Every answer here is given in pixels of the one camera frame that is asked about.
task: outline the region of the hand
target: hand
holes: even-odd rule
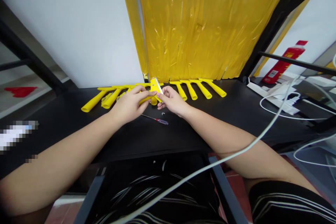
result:
[[[133,121],[139,117],[147,108],[151,102],[150,99],[145,101],[139,106],[139,102],[145,99],[147,96],[153,96],[156,91],[147,91],[143,86],[139,85],[133,88],[128,93],[125,93],[113,106],[109,114],[116,117],[116,120],[120,122],[120,126]]]
[[[157,105],[158,110],[167,107],[171,112],[183,117],[192,108],[171,86],[165,86],[162,92],[164,95],[157,93],[157,96],[164,102]]]

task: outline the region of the white wall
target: white wall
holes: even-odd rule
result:
[[[285,35],[274,54],[283,55],[299,40],[308,40],[306,51],[298,60],[313,63],[336,40],[336,0],[310,0]],[[260,71],[265,76],[277,62],[269,59]],[[301,74],[305,68],[291,65],[287,71]]]
[[[80,88],[143,82],[125,0],[4,0]]]

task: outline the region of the black desk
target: black desk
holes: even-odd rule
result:
[[[186,85],[183,84],[182,87],[188,96],[187,102],[220,120],[258,136],[274,116],[259,107],[261,97],[235,79],[215,81],[215,83],[227,92],[226,97],[220,97],[204,83],[213,95],[207,100],[197,85],[192,84],[198,95],[198,99],[193,101]],[[39,129],[22,142],[17,143],[16,147],[11,147],[6,155],[0,155],[0,162],[5,164],[5,172],[9,173],[31,155],[42,152],[105,114],[107,110],[100,104],[97,104],[89,113],[81,111],[81,107],[97,93],[96,88],[68,91],[27,118],[27,120],[39,121]],[[276,110],[276,107],[267,101],[265,101],[265,107]],[[144,114],[166,120],[169,125],[139,117],[117,131],[93,163],[187,151],[211,152],[209,146],[192,127],[169,112],[167,108],[159,111],[156,106],[149,105]],[[316,137],[317,134],[310,130],[303,121],[278,118],[262,140],[273,146],[278,143],[310,140]]]

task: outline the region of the red bottle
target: red bottle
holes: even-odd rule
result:
[[[303,46],[307,44],[307,42],[308,41],[299,40],[295,46],[287,48],[283,54],[283,57],[296,60],[306,50]],[[274,67],[272,67],[272,69],[265,75],[262,81],[268,84],[275,84],[290,65],[290,63],[278,61]]]

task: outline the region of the red object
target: red object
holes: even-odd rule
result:
[[[33,92],[37,87],[6,87],[6,91],[12,92],[14,95],[13,97],[26,97],[31,92]]]
[[[307,44],[307,42],[308,41],[299,40],[295,46],[287,48],[283,54],[283,57],[296,60],[306,50],[303,46]],[[272,69],[265,75],[262,81],[268,84],[275,84],[290,65],[290,63],[278,61],[274,67],[272,67]]]

